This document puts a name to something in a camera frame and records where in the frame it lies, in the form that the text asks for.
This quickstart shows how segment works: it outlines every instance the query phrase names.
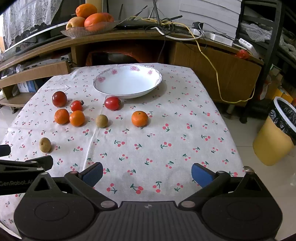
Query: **trash can rim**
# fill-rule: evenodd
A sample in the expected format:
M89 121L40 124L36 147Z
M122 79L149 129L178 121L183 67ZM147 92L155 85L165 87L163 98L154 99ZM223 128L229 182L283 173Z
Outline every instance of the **trash can rim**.
M278 112L281 114L281 116L284 118L284 120L288 123L288 125L293 129L294 132L296 132L296 127L294 126L294 124L288 119L288 117L285 115L285 113L282 111L282 109L280 108L279 104L278 104L278 100L283 101L285 104L287 104L289 107L291 107L295 113L296 113L296 109L285 99L281 98L281 97L275 97L274 98L274 105L276 106Z

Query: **yellow trash can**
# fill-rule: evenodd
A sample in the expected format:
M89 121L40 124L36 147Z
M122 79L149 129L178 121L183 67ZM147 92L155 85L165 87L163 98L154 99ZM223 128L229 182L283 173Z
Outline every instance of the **yellow trash can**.
M274 99L272 117L277 115L276 124L270 118L270 114L257 137L253 141L253 149L256 156L267 166L274 165L294 148L294 143L290 137L290 133L292 133L292 135L296 135L296 127L290 121L290 116L287 117L281 109L279 102L281 106L285 106L285 109L289 109L290 114L295 114L296 117L296 109L290 103L280 97L276 97ZM277 126L280 126L286 133L288 132L288 129L289 133L284 133Z

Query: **clear plastic fruit tray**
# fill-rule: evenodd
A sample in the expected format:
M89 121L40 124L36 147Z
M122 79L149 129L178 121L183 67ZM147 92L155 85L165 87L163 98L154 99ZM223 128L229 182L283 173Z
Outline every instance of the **clear plastic fruit tray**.
M100 22L90 27L73 27L68 30L63 30L61 33L71 38L79 38L89 35L102 34L115 28L120 21L115 22Z

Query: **dark red fruit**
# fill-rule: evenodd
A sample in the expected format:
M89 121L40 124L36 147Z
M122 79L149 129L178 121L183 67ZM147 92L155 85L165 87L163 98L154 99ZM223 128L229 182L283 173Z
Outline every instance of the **dark red fruit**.
M105 107L109 110L118 110L120 107L121 101L117 97L109 97L105 100Z
M56 107L63 107L67 103L67 96L62 91L57 91L52 96L52 103Z
M82 111L82 106L83 106L84 102L83 100L76 100L76 101L73 101L70 108L71 108L71 111L77 111L77 110L81 110Z

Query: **fruit bowl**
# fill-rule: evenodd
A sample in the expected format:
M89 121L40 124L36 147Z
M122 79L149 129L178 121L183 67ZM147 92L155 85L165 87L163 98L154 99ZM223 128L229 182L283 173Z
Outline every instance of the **fruit bowl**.
M115 28L120 21L115 22L100 22L90 27L73 27L68 30L63 30L61 33L71 38L84 37L89 35L102 34Z
M142 64L121 64L101 72L94 88L102 94L132 99L148 94L162 81L161 73Z

